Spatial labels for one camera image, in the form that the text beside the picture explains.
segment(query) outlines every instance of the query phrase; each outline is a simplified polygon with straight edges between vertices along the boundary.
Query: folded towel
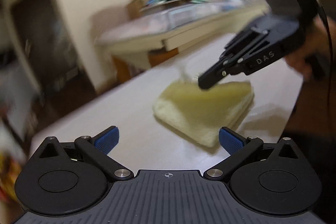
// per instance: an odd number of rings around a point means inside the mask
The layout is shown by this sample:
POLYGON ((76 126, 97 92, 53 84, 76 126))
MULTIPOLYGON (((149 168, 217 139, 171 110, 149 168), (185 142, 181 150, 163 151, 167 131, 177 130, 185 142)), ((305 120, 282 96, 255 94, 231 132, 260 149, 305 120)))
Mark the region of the folded towel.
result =
POLYGON ((216 85, 208 91, 197 83, 174 82, 159 96, 154 115, 207 147, 218 143, 221 127, 231 127, 253 100, 249 82, 216 85))

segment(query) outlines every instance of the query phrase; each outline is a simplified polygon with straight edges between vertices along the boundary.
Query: plastic sheet on desk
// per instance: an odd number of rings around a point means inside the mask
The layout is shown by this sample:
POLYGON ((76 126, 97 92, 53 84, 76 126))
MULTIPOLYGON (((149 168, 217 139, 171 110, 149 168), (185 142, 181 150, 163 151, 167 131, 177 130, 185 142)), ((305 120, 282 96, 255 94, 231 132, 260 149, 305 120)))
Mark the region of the plastic sheet on desk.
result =
POLYGON ((243 0, 224 0, 215 3, 187 4, 132 20, 103 33, 96 43, 113 44, 122 40, 156 35, 185 24, 216 15, 244 5, 243 0))

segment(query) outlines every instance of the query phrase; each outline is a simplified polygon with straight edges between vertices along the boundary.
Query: gray ribbed panel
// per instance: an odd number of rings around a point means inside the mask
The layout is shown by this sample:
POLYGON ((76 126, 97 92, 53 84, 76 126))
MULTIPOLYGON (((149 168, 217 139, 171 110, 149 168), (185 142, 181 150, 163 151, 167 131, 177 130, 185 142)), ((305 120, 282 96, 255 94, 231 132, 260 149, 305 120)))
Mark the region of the gray ribbed panel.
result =
POLYGON ((142 170, 116 182, 95 207, 73 216, 48 218, 24 214, 16 224, 322 224, 312 213, 274 218, 252 212, 235 201, 225 185, 203 179, 197 171, 142 170))

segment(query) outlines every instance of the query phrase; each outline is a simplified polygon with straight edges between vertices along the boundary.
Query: metal screw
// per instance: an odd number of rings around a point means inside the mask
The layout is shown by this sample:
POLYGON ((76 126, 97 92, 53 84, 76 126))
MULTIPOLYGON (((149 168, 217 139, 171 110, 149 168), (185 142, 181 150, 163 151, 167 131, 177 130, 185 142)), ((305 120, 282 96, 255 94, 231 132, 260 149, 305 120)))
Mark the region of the metal screw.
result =
POLYGON ((223 175, 223 171, 222 171, 222 170, 219 170, 219 169, 210 169, 210 170, 207 170, 207 174, 208 174, 208 176, 210 176, 210 177, 218 178, 218 177, 220 177, 221 175, 223 175))
POLYGON ((116 172, 114 172, 114 175, 118 178, 125 178, 128 177, 131 174, 131 172, 127 169, 119 169, 116 172))

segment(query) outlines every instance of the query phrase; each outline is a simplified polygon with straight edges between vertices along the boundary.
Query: circular black cover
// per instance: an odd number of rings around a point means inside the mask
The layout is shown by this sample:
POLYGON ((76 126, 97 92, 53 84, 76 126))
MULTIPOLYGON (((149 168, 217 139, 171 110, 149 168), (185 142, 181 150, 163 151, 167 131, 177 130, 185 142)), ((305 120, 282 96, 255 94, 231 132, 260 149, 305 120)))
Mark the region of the circular black cover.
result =
POLYGON ((239 168, 230 186, 243 204, 271 215, 302 213, 314 205, 321 192, 320 181, 309 165, 281 157, 239 168))
POLYGON ((23 206, 44 215, 66 215, 96 203, 107 188, 102 171, 84 162, 50 157, 31 161, 16 181, 23 206))

